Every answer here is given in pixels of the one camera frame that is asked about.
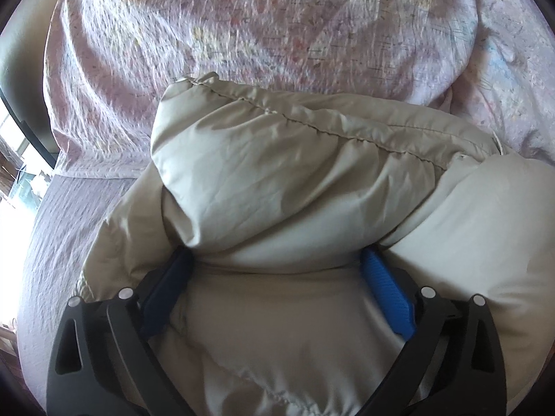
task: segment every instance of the bed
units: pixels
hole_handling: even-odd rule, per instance
[[[214,70],[272,90],[429,105],[555,164],[554,46],[533,0],[58,0],[44,99],[60,154],[18,316],[29,388],[44,406],[63,302],[99,224],[148,164],[168,84]]]

